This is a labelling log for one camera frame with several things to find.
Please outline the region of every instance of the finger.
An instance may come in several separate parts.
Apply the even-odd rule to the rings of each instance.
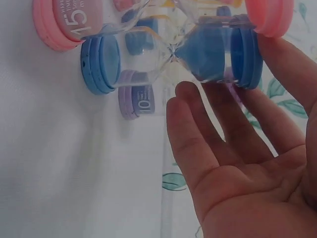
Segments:
[[[176,87],[176,96],[184,100],[192,112],[194,121],[211,148],[220,165],[234,165],[242,159],[231,150],[219,136],[206,112],[198,88],[191,82],[182,82]]]
[[[199,132],[186,102],[172,98],[167,103],[167,132],[173,154],[191,191],[219,163]]]
[[[304,176],[306,201],[317,211],[317,108],[313,107],[306,130],[307,173]]]
[[[274,76],[309,115],[317,101],[317,65],[283,39],[259,35],[260,52]]]
[[[278,154],[305,144],[305,137],[289,116],[259,89],[236,88],[241,101],[258,120]]]
[[[203,88],[223,129],[226,142],[246,164],[261,163],[273,158],[267,145],[255,132],[240,106],[224,84],[205,83]]]

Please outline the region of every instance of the hourglass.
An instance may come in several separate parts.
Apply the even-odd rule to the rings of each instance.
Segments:
[[[133,27],[149,4],[149,0],[33,0],[33,16],[41,39],[56,51],[67,51],[91,37],[112,34]],[[165,0],[152,0],[161,6]],[[240,27],[236,19],[219,18],[213,12],[217,6],[229,5],[233,14],[246,13],[258,33],[279,37],[288,29],[294,0],[173,0],[175,6],[196,24],[218,24]],[[132,19],[122,22],[123,15],[135,12]]]
[[[120,87],[118,100],[122,116],[126,120],[143,116],[164,116],[172,88],[163,77],[150,85]]]
[[[247,20],[246,15],[238,16]],[[259,83],[263,59],[257,34],[252,29],[192,24],[177,44],[165,42],[149,27],[87,40],[82,47],[81,66],[87,87],[96,95],[122,86],[152,84],[165,66],[177,61],[204,82],[232,82],[252,89]],[[224,77],[232,68],[233,78]]]

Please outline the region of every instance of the white fabric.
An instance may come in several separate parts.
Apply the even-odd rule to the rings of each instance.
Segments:
[[[80,48],[38,38],[32,0],[1,0],[0,22],[0,237],[158,238],[164,119],[92,95]]]

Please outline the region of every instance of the label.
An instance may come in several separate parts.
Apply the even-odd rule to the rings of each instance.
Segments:
[[[132,87],[132,105],[136,115],[150,115],[155,112],[152,85]]]
[[[102,29],[102,0],[54,0],[53,9],[58,26],[71,40],[98,34]]]

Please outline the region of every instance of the hand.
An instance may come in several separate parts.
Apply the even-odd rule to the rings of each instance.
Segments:
[[[196,86],[168,102],[173,153],[206,238],[317,237],[317,65],[282,39],[259,36],[274,76],[304,106],[306,139],[260,90],[236,89],[279,154],[274,158],[225,85],[203,84],[223,129],[212,125]]]

